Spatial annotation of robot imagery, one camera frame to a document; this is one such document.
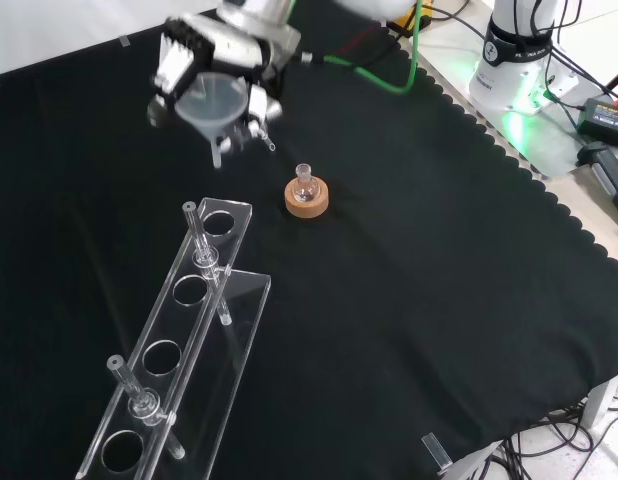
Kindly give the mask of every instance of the black cloth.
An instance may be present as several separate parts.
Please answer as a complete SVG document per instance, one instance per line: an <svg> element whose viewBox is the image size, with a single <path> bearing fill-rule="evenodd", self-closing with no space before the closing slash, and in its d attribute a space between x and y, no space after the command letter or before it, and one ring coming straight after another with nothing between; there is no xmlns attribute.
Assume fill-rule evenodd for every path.
<svg viewBox="0 0 618 480"><path fill-rule="evenodd" d="M292 20L323 53L368 26ZM205 196L253 205L236 267L273 281L217 479L435 478L429 432L458 459L618 374L618 263L423 70L392 96L292 66L276 153L216 171L149 127L159 34L129 38L1 76L0 479L75 474ZM330 188L312 221L284 208L302 162Z"/></svg>

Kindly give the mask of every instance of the acrylic test tube rack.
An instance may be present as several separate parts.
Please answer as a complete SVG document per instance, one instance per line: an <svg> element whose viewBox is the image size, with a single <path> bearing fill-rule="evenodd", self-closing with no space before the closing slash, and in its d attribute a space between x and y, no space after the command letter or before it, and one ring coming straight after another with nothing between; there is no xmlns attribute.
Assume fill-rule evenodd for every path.
<svg viewBox="0 0 618 480"><path fill-rule="evenodd" d="M76 479L207 479L270 277L232 270L251 205L183 205L189 225Z"/></svg>

